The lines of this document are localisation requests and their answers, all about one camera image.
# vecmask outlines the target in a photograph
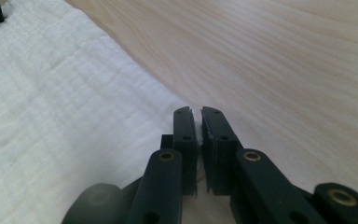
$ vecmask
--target tabletop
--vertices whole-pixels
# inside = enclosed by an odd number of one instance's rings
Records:
[[[67,0],[169,90],[222,110],[295,185],[358,191],[358,1]],[[228,197],[184,198],[183,223],[234,223]]]

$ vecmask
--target wooden table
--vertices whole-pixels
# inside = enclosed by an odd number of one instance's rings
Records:
[[[67,0],[195,109],[313,191],[358,191],[358,1]],[[234,223],[227,197],[184,199],[183,223]]]

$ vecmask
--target fabric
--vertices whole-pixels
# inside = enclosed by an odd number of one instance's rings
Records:
[[[0,223],[60,223],[85,188],[145,171],[186,103],[63,0],[0,24]]]

